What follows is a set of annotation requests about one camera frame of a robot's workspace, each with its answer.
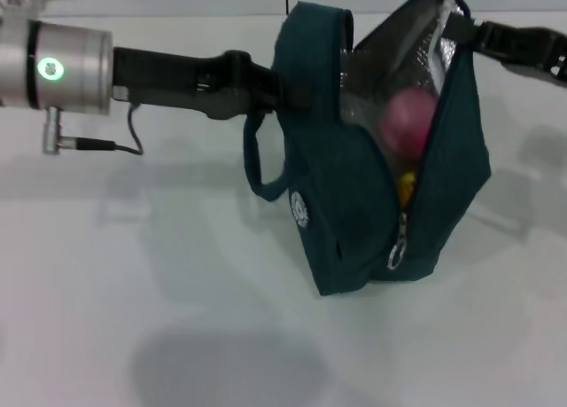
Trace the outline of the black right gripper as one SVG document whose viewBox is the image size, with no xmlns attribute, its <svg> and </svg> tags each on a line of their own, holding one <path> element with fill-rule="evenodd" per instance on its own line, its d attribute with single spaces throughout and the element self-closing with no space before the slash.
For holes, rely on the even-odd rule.
<svg viewBox="0 0 567 407">
<path fill-rule="evenodd" d="M 499 61 L 514 74 L 566 86 L 566 35 L 545 27 L 512 27 L 450 14 L 445 38 Z"/>
</svg>

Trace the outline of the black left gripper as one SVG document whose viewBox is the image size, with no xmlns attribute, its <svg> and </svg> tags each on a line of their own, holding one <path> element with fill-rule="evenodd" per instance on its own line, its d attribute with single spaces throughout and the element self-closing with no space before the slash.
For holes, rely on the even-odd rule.
<svg viewBox="0 0 567 407">
<path fill-rule="evenodd" d="M 310 88 L 283 84 L 277 72 L 258 64 L 253 71 L 251 56 L 242 51 L 194 58 L 116 47 L 113 99 L 194 110 L 226 121 L 248 113 L 305 110 Z"/>
</svg>

